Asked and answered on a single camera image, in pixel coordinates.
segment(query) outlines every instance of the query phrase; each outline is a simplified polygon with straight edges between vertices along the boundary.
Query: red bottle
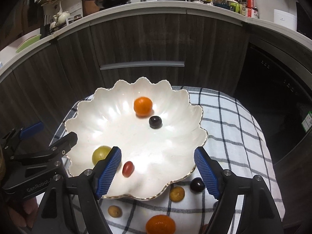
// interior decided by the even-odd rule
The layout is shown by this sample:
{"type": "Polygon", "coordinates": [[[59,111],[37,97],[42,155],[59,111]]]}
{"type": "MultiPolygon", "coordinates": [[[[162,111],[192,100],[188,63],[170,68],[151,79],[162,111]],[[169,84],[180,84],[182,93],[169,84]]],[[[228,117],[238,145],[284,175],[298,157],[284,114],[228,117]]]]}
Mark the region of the red bottle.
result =
{"type": "Polygon", "coordinates": [[[257,7],[256,0],[247,0],[247,8],[253,9],[257,7]]]}

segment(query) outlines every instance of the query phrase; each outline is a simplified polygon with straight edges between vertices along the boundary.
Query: white countertop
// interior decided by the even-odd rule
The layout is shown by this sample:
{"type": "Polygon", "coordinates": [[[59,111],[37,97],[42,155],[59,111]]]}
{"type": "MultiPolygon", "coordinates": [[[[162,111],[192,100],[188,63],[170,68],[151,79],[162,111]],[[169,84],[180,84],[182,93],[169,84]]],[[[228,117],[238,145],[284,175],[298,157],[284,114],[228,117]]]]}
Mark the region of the white countertop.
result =
{"type": "Polygon", "coordinates": [[[0,82],[8,75],[15,66],[18,66],[21,62],[30,57],[33,53],[44,47],[50,45],[50,40],[55,38],[63,38],[73,32],[76,32],[85,27],[95,25],[104,21],[109,21],[115,18],[121,18],[132,15],[142,14],[158,14],[158,13],[174,13],[174,14],[191,14],[201,15],[210,18],[216,18],[230,23],[241,25],[243,22],[252,25],[260,26],[266,29],[279,32],[280,34],[287,36],[299,44],[305,46],[312,52],[312,40],[306,36],[290,30],[286,27],[277,25],[273,22],[266,20],[248,18],[238,13],[222,9],[215,6],[208,6],[201,3],[184,2],[184,1],[149,1],[121,5],[118,7],[106,9],[103,11],[96,12],[82,19],[79,19],[69,26],[54,32],[50,36],[47,36],[36,43],[25,48],[14,56],[9,62],[4,64],[0,68],[0,82]]]}

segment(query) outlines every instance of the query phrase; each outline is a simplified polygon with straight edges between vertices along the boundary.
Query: mandarin orange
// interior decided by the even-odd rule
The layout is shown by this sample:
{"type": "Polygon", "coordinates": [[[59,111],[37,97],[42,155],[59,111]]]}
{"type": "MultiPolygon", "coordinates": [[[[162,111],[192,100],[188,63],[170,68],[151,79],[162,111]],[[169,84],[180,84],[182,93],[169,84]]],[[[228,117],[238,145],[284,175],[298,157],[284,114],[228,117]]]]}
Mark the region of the mandarin orange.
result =
{"type": "Polygon", "coordinates": [[[144,117],[151,114],[153,102],[148,97],[139,97],[134,101],[133,109],[137,116],[144,117]]]}
{"type": "Polygon", "coordinates": [[[147,234],[174,234],[176,226],[171,217],[157,215],[147,221],[145,229],[147,234]]]}

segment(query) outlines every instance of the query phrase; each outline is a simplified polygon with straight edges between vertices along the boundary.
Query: yellow-green fruit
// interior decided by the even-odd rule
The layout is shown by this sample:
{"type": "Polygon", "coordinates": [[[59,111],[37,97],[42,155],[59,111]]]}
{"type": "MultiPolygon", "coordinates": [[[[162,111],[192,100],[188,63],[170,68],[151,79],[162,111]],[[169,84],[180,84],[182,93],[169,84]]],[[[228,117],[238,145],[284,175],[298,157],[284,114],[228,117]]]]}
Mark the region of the yellow-green fruit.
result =
{"type": "Polygon", "coordinates": [[[108,153],[110,152],[112,148],[108,146],[100,146],[97,148],[92,155],[92,163],[94,165],[97,164],[100,160],[103,160],[107,157],[108,153]]]}

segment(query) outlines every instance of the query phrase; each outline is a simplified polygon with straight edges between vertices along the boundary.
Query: wall outlet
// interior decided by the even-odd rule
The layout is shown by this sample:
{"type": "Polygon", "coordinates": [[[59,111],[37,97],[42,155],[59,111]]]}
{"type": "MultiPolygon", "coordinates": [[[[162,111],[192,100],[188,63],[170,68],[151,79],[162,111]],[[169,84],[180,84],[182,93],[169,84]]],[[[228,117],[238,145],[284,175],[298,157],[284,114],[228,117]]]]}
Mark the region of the wall outlet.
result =
{"type": "Polygon", "coordinates": [[[82,2],[80,1],[79,3],[75,4],[74,6],[71,6],[69,9],[68,9],[68,12],[70,14],[74,13],[75,11],[77,10],[80,10],[82,9],[82,2]]]}

